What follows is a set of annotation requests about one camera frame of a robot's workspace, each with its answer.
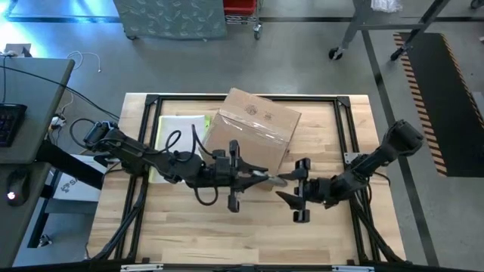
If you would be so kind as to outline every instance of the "computer mouse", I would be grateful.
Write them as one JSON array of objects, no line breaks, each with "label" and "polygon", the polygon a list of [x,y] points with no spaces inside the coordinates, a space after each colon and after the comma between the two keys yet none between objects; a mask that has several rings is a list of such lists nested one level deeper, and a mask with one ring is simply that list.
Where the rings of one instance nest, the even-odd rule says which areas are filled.
[{"label": "computer mouse", "polygon": [[29,171],[19,168],[7,177],[7,203],[10,206],[21,206],[29,198]]}]

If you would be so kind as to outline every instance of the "gray desk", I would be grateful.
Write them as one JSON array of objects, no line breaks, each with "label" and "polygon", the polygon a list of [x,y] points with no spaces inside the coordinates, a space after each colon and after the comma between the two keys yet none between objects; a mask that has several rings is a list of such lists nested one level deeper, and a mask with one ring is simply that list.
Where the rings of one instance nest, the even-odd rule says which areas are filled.
[{"label": "gray desk", "polygon": [[[0,57],[0,60],[0,65],[2,65],[3,58]],[[5,66],[43,76],[67,85],[74,67],[74,61],[7,57]],[[3,82],[2,68],[0,68],[0,71],[2,72],[0,73],[0,82]],[[31,163],[36,158],[37,151],[47,133],[52,116],[61,101],[64,88],[19,72],[7,70],[6,73],[7,99],[5,103],[24,104],[27,106],[27,111],[25,120],[12,146],[0,148],[0,164]]]},{"label": "gray desk", "polygon": [[[13,57],[6,59],[5,66],[66,85],[74,62]],[[102,173],[44,140],[52,116],[64,93],[64,87],[17,71],[6,70],[6,74],[5,103],[24,104],[27,105],[27,110],[12,146],[0,148],[0,193],[3,196],[0,199],[0,216],[8,221],[0,223],[0,267],[11,266],[15,259],[36,203],[45,187],[50,167],[55,167],[93,187],[100,189],[102,186]],[[3,88],[4,80],[3,68],[0,67],[0,88]],[[22,206],[10,207],[4,199],[5,179],[18,167],[27,167],[30,170],[30,195],[29,200]]]},{"label": "gray desk", "polygon": [[29,199],[19,207],[7,205],[6,179],[8,174],[20,167],[20,165],[2,165],[0,167],[0,216],[3,218],[0,223],[0,267],[11,267],[14,263],[15,256],[20,244],[22,243],[23,234],[29,226],[30,218],[36,208],[40,193],[44,187],[45,179],[51,165],[46,162],[35,162],[25,165],[30,172],[30,195]]}]

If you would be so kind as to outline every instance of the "cart wheel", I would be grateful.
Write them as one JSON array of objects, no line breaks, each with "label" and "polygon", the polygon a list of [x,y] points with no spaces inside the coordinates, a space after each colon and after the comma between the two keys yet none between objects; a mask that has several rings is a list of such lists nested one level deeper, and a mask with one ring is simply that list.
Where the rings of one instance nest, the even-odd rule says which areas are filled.
[{"label": "cart wheel", "polygon": [[392,54],[392,56],[390,56],[390,60],[392,61],[398,60],[402,54],[403,54],[403,48],[399,48],[397,51],[395,51]]},{"label": "cart wheel", "polygon": [[51,244],[52,244],[51,237],[49,237],[47,234],[42,234],[40,236],[39,245],[37,247],[39,248],[39,247],[48,246]]},{"label": "cart wheel", "polygon": [[482,7],[483,5],[484,5],[483,0],[472,0],[472,2],[470,3],[470,8],[477,9]]},{"label": "cart wheel", "polygon": [[254,39],[259,41],[260,36],[262,35],[262,24],[258,23],[257,25],[254,26]]},{"label": "cart wheel", "polygon": [[338,52],[339,48],[332,48],[329,53],[330,60],[339,60],[343,57],[343,53],[339,53],[336,57],[335,54]]}]

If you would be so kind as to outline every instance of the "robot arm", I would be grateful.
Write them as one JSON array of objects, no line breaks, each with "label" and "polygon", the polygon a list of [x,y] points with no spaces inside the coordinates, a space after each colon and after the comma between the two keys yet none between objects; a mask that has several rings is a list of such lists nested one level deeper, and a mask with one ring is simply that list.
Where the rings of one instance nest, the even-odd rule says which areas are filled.
[{"label": "robot arm", "polygon": [[348,200],[358,190],[368,186],[369,178],[381,166],[387,166],[398,156],[411,156],[422,147],[423,136],[406,121],[396,122],[383,137],[382,144],[372,154],[357,156],[349,167],[332,178],[309,179],[311,161],[304,158],[296,162],[290,174],[279,175],[287,180],[298,180],[294,195],[284,192],[277,194],[296,210],[293,220],[296,223],[309,222],[306,202],[322,203],[326,209],[339,201]]},{"label": "robot arm", "polygon": [[[97,122],[84,138],[85,146],[93,152],[108,152],[121,161],[126,172],[142,175],[148,166],[154,167],[168,182],[176,184],[182,180],[197,195],[198,188],[230,187],[228,209],[239,212],[237,193],[268,179],[267,175],[255,175],[254,172],[266,172],[268,169],[250,165],[240,157],[240,147],[236,140],[229,143],[229,156],[224,150],[214,150],[213,164],[207,165],[193,152],[169,152],[155,150],[122,133],[113,122]],[[241,177],[240,173],[251,174]]]}]

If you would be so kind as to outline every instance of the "box flap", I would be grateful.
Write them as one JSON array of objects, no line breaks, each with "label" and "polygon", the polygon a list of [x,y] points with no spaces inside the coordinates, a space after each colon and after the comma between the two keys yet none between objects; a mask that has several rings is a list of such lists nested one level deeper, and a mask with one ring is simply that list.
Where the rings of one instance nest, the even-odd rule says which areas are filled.
[{"label": "box flap", "polygon": [[236,88],[230,90],[219,114],[285,142],[292,138],[301,117],[297,111]]}]

